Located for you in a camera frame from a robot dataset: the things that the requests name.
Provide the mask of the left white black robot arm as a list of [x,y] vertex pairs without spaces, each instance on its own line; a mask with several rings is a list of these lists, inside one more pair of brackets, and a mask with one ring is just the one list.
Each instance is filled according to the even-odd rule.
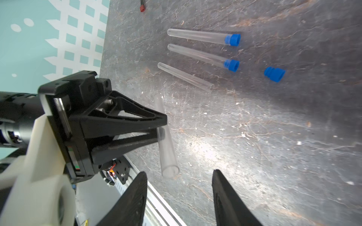
[[26,148],[46,115],[72,183],[91,179],[113,160],[156,143],[167,116],[112,90],[109,79],[80,71],[42,85],[37,94],[1,92],[1,147]]

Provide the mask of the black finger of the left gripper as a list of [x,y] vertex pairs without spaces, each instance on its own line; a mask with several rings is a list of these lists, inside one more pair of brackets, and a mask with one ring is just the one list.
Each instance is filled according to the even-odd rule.
[[167,124],[167,116],[146,108],[117,91],[77,105],[69,116],[72,132],[84,136],[115,136],[147,132]]
[[103,165],[124,154],[158,142],[157,129],[151,129],[145,135],[128,137],[111,141],[110,143],[94,147],[91,153],[95,165]]

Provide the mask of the clear test tube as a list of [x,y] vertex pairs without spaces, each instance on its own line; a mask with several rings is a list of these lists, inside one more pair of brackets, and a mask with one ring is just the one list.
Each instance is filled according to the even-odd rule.
[[192,84],[206,92],[211,92],[214,88],[214,84],[207,82],[201,78],[198,78],[194,75],[188,74],[186,72],[183,72],[179,69],[176,69],[174,67],[171,67],[169,65],[166,65],[164,63],[159,62],[157,64],[157,67],[179,79],[184,80],[185,82],[188,82],[189,84]]
[[168,29],[167,34],[171,37],[183,38],[188,40],[197,40],[202,42],[209,42],[209,43],[223,44],[223,45],[226,45],[224,39],[228,35],[222,33],[180,30],[180,29]]
[[180,169],[169,126],[166,124],[165,126],[158,127],[157,136],[162,176],[173,178],[179,174]]

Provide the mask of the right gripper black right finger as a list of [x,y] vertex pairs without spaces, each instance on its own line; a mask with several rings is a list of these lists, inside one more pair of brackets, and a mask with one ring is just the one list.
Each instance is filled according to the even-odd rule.
[[218,226],[260,226],[220,170],[213,171],[212,188]]

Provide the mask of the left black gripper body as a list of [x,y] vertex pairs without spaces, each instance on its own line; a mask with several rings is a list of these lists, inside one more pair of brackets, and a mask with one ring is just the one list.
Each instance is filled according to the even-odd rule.
[[109,136],[85,139],[80,120],[95,103],[112,90],[110,79],[97,78],[95,71],[80,71],[41,85],[38,94],[65,158],[64,172],[72,184],[91,179],[100,171],[91,150],[113,140]]

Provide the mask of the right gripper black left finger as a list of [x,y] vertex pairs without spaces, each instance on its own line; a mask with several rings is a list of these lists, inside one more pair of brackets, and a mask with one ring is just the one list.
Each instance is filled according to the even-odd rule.
[[147,202],[148,179],[140,172],[99,226],[141,226]]

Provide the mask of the blue stopper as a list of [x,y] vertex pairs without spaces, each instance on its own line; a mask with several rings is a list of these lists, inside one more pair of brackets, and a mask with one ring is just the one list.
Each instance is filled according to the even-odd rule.
[[226,59],[224,61],[224,68],[228,69],[229,71],[232,72],[237,72],[238,68],[239,68],[239,64],[240,62],[237,60],[233,60],[233,59]]
[[240,34],[228,34],[225,37],[224,42],[226,45],[237,47],[237,46],[239,46],[240,39],[241,39]]
[[285,70],[275,67],[268,67],[264,71],[264,75],[273,82],[280,82],[285,74]]

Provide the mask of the clear test tube diagonal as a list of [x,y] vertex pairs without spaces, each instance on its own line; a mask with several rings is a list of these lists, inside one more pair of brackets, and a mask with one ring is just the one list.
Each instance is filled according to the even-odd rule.
[[179,53],[184,56],[192,57],[196,60],[203,61],[205,63],[211,64],[214,66],[218,66],[221,68],[224,68],[223,64],[224,64],[224,61],[227,59],[225,57],[220,57],[220,56],[217,56],[214,54],[190,49],[190,48],[175,45],[175,44],[168,44],[167,48],[169,51]]

